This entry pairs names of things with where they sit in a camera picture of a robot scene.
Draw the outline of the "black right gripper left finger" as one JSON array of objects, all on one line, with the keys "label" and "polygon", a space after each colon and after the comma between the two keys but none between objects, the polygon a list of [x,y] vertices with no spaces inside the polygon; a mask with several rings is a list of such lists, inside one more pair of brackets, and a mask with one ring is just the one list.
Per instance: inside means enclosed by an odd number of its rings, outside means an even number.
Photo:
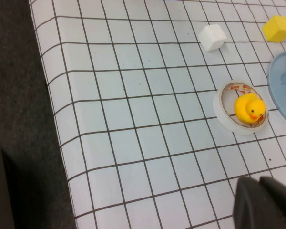
[{"label": "black right gripper left finger", "polygon": [[257,180],[242,177],[237,182],[233,219],[237,229],[273,229],[276,205]]}]

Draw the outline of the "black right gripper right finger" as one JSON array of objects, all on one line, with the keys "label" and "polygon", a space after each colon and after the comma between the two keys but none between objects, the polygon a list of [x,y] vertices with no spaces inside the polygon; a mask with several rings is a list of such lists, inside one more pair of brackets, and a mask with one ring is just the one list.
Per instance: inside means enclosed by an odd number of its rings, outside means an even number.
[{"label": "black right gripper right finger", "polygon": [[270,194],[271,198],[282,211],[283,216],[286,219],[286,185],[272,177],[261,177],[259,183]]}]

